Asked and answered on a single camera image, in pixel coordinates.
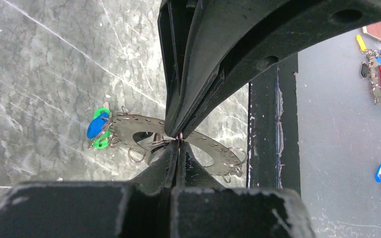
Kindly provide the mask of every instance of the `black metal frame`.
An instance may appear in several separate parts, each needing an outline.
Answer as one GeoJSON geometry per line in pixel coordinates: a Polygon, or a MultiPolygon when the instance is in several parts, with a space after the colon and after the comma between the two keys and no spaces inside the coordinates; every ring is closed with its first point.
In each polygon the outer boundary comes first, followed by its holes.
{"type": "Polygon", "coordinates": [[[286,187],[301,193],[297,72],[298,56],[295,54],[249,83],[247,187],[286,187]],[[277,127],[278,88],[283,102],[279,119],[282,132],[277,127]],[[280,133],[282,151],[277,143],[280,133]]]}
{"type": "Polygon", "coordinates": [[[183,138],[273,64],[381,20],[381,0],[199,0],[192,18],[186,6],[183,0],[164,1],[159,15],[168,95],[165,131],[171,137],[182,132],[183,138]]]}

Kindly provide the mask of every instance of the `blue key tag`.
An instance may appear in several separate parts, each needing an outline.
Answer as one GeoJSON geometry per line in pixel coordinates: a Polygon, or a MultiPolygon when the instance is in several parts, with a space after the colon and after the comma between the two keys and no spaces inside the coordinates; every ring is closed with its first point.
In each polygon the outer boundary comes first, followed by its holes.
{"type": "Polygon", "coordinates": [[[92,139],[96,137],[101,132],[101,128],[104,126],[107,120],[103,118],[109,118],[109,114],[104,112],[101,113],[98,117],[96,117],[93,121],[91,121],[90,125],[87,129],[87,137],[88,139],[92,139]]]}
{"type": "Polygon", "coordinates": [[[375,179],[376,179],[376,182],[381,182],[381,165],[379,165],[379,168],[378,170],[376,171],[376,174],[375,174],[375,179]]]}

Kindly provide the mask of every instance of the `perforated metal disc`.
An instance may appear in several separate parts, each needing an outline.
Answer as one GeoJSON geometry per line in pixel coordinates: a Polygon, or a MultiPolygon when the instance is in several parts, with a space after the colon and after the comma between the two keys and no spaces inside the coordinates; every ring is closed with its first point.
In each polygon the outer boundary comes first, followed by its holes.
{"type": "MultiPolygon", "coordinates": [[[[122,145],[133,146],[136,145],[136,142],[133,140],[133,135],[137,132],[153,132],[164,134],[164,121],[156,118],[150,118],[139,115],[122,115],[112,117],[113,125],[111,126],[113,132],[120,138],[122,145]]],[[[226,176],[230,173],[230,175],[238,175],[236,167],[231,168],[228,165],[236,165],[240,161],[238,157],[231,151],[225,153],[222,156],[222,152],[228,151],[228,148],[209,138],[206,135],[203,135],[199,132],[192,132],[190,136],[185,140],[190,144],[198,147],[207,153],[214,161],[209,167],[205,167],[205,169],[212,175],[226,176]]],[[[136,151],[141,153],[144,152],[142,148],[139,146],[135,146],[136,151]]]]}

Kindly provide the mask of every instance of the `gray marble table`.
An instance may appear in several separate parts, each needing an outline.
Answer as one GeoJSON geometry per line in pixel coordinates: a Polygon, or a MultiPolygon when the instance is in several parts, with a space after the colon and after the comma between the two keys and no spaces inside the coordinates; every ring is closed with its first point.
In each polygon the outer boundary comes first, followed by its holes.
{"type": "MultiPolygon", "coordinates": [[[[114,111],[126,106],[164,118],[159,5],[0,0],[0,186],[59,178],[128,180],[147,167],[130,162],[127,148],[88,150],[86,130],[105,101],[114,111]]],[[[244,87],[197,130],[246,149],[247,105],[244,87]]],[[[244,186],[244,177],[228,186],[244,186]]]]}

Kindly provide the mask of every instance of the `plastic key tag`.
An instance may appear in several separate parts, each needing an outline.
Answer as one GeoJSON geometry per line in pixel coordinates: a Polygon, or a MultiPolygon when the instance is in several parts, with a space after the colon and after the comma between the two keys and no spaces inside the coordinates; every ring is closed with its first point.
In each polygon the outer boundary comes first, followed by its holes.
{"type": "Polygon", "coordinates": [[[366,44],[364,44],[363,38],[360,35],[357,35],[356,37],[357,43],[360,46],[360,50],[365,52],[367,50],[366,44]]]}
{"type": "Polygon", "coordinates": [[[96,135],[98,135],[101,132],[101,128],[106,123],[106,120],[103,118],[108,119],[109,114],[106,112],[103,112],[100,115],[98,115],[93,121],[91,121],[87,129],[87,137],[89,139],[94,138],[96,135]]]}
{"type": "MultiPolygon", "coordinates": [[[[107,113],[108,115],[110,115],[110,110],[108,109],[108,103],[103,104],[103,106],[106,106],[107,108],[103,107],[103,108],[97,109],[94,112],[93,120],[96,119],[97,117],[99,117],[103,113],[107,113]]],[[[109,146],[109,141],[108,141],[109,136],[110,136],[110,132],[106,131],[106,133],[104,133],[98,140],[94,141],[94,143],[93,143],[94,148],[104,149],[107,146],[109,146]]]]}
{"type": "Polygon", "coordinates": [[[376,57],[376,61],[381,64],[381,58],[380,57],[376,57]]]}
{"type": "Polygon", "coordinates": [[[379,165],[378,170],[376,171],[375,179],[376,182],[381,182],[381,165],[379,165]]]}

